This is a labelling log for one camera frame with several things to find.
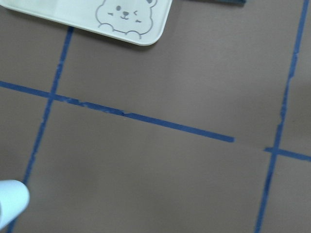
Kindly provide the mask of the light blue plastic cup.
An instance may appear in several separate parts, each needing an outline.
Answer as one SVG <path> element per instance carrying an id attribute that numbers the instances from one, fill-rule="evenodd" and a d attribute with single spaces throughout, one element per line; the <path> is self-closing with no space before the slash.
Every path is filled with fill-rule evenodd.
<path id="1" fill-rule="evenodd" d="M 28 206 L 30 193 L 25 184 L 17 180 L 0 182 L 0 229 L 2 230 Z"/>

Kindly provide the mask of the dark small box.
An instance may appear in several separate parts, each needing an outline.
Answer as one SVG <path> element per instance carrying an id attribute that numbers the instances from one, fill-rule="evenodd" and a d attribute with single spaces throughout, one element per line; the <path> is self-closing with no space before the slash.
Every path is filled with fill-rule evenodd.
<path id="1" fill-rule="evenodd" d="M 198 0 L 202 2 L 211 2 L 211 3 L 219 3 L 219 4 L 234 4 L 234 5 L 244 5 L 248 2 L 248 0 Z"/>

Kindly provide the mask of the cream bear tray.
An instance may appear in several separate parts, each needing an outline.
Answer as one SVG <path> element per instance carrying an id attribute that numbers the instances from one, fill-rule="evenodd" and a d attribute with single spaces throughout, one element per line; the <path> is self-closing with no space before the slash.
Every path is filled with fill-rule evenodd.
<path id="1" fill-rule="evenodd" d="M 170 0 L 2 0 L 1 6 L 138 46 L 162 36 Z"/>

